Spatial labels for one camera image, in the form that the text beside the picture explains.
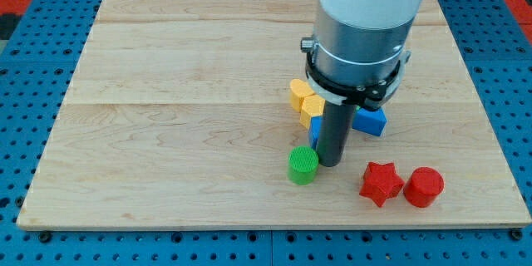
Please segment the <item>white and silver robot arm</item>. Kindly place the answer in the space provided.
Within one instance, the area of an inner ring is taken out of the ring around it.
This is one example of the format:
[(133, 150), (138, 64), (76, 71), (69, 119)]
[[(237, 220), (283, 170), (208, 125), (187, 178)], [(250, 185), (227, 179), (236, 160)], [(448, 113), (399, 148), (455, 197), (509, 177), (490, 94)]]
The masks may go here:
[(311, 37), (301, 41), (309, 85), (334, 105), (375, 111), (396, 92), (422, 0), (318, 0)]

